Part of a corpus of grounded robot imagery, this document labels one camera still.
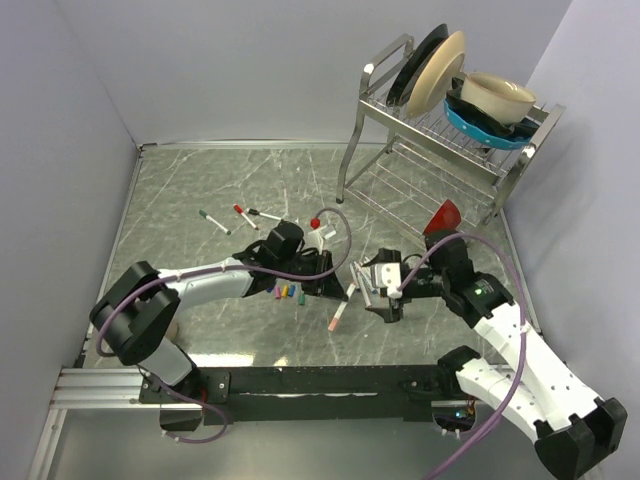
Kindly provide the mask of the pink cap marker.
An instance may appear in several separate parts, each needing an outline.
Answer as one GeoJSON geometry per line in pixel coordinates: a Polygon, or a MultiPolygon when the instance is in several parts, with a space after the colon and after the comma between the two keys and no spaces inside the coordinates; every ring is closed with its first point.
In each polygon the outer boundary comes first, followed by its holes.
{"type": "Polygon", "coordinates": [[[362,273],[357,272],[356,278],[363,296],[365,308],[370,309],[372,307],[371,289],[369,288],[365,276],[362,273]]]}

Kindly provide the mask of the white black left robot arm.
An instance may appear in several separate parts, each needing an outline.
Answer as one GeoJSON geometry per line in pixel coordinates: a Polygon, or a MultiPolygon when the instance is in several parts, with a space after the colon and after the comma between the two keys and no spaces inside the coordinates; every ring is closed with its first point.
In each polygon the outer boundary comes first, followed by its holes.
{"type": "Polygon", "coordinates": [[[305,294],[344,300],[325,239],[334,234],[314,219],[309,232],[281,221],[264,240],[220,262],[184,270],[156,270],[148,262],[131,265],[91,310],[91,324],[125,366],[158,377],[172,399],[191,399],[199,387],[196,364],[165,335],[177,313],[214,300],[246,298],[285,278],[305,294]]]}

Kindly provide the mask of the salmon cap marker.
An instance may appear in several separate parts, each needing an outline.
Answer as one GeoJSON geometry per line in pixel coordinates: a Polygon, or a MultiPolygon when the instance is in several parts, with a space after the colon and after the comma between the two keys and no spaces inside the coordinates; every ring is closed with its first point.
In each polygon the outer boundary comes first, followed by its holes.
{"type": "Polygon", "coordinates": [[[328,325],[328,331],[329,332],[334,332],[347,305],[349,304],[349,301],[353,295],[353,293],[356,291],[357,287],[354,283],[351,283],[346,291],[346,295],[347,295],[347,299],[345,301],[342,301],[340,303],[340,305],[338,306],[334,316],[332,317],[331,321],[329,322],[328,325]]]}

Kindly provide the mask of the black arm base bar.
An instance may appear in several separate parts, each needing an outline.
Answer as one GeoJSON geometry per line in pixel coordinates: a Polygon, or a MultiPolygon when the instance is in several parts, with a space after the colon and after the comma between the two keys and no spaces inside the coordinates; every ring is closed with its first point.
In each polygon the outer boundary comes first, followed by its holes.
{"type": "Polygon", "coordinates": [[[399,418],[430,422],[436,405],[464,404],[454,372],[439,365],[203,367],[181,393],[228,421],[399,418]]]}

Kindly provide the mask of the green cap marker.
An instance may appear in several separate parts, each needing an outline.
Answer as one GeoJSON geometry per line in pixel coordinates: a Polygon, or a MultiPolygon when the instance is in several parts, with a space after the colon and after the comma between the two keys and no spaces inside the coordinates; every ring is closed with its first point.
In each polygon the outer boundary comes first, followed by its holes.
{"type": "Polygon", "coordinates": [[[222,223],[216,220],[214,217],[209,215],[204,210],[199,210],[199,215],[206,221],[210,222],[214,226],[216,226],[219,230],[221,230],[225,235],[231,235],[231,230],[225,227],[222,223]]]}

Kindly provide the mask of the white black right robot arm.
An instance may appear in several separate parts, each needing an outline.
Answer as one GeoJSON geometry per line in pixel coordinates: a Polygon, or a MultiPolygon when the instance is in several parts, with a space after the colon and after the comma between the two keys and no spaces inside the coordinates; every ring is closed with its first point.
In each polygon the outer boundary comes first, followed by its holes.
{"type": "Polygon", "coordinates": [[[579,479],[617,450],[628,413],[617,399],[603,399],[553,352],[527,319],[522,288],[511,294],[495,276],[475,270],[469,239],[490,243],[479,235],[442,230],[426,237],[427,250],[413,266],[388,249],[363,266],[389,301],[385,319],[399,320],[411,300],[438,297],[513,370],[498,372],[468,347],[442,357],[439,390],[449,398],[467,394],[493,412],[428,476],[444,473],[507,419],[531,440],[554,478],[579,479]]]}

